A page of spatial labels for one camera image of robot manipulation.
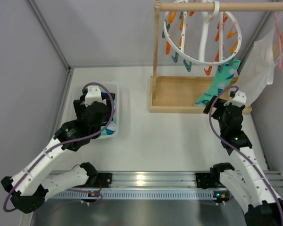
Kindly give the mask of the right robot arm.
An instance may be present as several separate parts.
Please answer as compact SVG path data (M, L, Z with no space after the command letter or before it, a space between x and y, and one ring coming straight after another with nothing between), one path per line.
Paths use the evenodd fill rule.
M210 121L218 121L220 131L212 131L229 155L228 162L216 164L210 171L238 202L246 225L283 226L283 199L261 169L242 130L245 103L245 94L237 93L231 100L213 96L206 104L203 112Z

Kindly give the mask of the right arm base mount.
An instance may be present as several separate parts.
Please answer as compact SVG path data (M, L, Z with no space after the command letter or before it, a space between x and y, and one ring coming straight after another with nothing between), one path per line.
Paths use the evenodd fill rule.
M196 173L195 177L197 188L208 189L215 187L215 183L210 173Z

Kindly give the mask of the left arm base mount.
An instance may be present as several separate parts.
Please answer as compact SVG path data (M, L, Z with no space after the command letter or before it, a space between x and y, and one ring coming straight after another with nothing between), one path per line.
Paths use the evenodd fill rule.
M94 187L96 188L109 188L112 183L112 173L98 173Z

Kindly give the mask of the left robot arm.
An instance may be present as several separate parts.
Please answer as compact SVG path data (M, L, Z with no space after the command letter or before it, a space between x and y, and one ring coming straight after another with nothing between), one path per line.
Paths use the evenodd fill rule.
M94 101L85 106L74 101L77 118L62 124L44 150L23 170L12 177L4 177L1 185L8 192L13 210L31 213L50 197L76 186L93 186L98 179L95 167L84 162L71 171L49 176L56 165L63 162L82 146L96 139L113 120L115 105Z

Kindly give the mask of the pink clothes hanger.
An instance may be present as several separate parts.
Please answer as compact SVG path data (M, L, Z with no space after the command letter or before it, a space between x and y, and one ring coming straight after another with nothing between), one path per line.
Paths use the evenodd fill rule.
M273 45L273 56L274 62L280 71L283 70L283 32L280 31L280 20L282 17L283 12L279 16L276 12L274 13L276 42Z

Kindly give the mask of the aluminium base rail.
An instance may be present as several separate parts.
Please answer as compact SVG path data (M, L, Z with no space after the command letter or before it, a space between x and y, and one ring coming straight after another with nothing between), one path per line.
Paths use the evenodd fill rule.
M68 173L68 171L52 171L42 181L32 180L34 183L44 183L46 179ZM196 173L204 171L99 171L112 173L112 183L109 188L192 188L196 185ZM279 171L264 171L269 183L274 188L283 188L283 179Z

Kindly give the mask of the teal sock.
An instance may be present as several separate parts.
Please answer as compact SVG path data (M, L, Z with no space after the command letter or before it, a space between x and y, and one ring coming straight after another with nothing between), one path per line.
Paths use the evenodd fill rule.
M100 138L102 138L102 137L103 138L111 138L111 137L116 135L117 130L118 130L117 101L116 100L114 101L114 110L115 110L115 113L114 113L113 120L109 124L109 126L104 131L102 131Z
M212 85L196 100L195 106L206 106L213 96L218 96L225 87L229 86L240 63L240 60L232 59L225 64L218 65Z

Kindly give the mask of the white cloth garment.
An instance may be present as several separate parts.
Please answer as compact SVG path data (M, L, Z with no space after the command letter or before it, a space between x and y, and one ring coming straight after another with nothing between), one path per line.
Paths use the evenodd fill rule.
M235 85L246 94L245 106L249 107L267 85L273 84L274 56L272 29L264 38L253 43L253 48L238 76Z

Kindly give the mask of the wooden clothes rack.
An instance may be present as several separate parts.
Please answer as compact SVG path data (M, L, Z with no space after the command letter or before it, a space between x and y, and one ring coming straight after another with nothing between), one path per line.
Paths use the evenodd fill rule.
M160 13L165 13L163 23L164 38L168 43L167 49L175 51L175 60L178 57L183 58L183 64L187 71L191 71L193 65L200 65L205 70L216 66L218 69L225 67L227 63L231 64L234 57L241 48L242 32L240 26L232 15L233 11L237 12L283 12L283 2L271 1L266 3L220 3L219 1L208 2L189 2L187 0L177 0L173 3L162 3L159 0L154 4L154 57L153 57L153 75L150 78L150 112L151 113L201 113L203 107L194 106L192 103L200 96L200 93L208 87L208 83L212 82L212 78L206 77L184 77L184 76L158 76L158 43L159 43L159 20ZM179 45L175 45L170 38L167 26L171 24L177 13L181 13L181 36ZM203 12L205 14L204 25L201 33L199 58L185 54L185 36L186 36L186 19L191 12ZM208 38L208 26L210 21L215 17L219 18L218 27L218 43L219 49L216 58L212 62L206 62L205 49ZM237 39L231 49L231 54L228 58L223 57L223 27L224 18L230 18L236 31L230 32L229 36L235 34Z

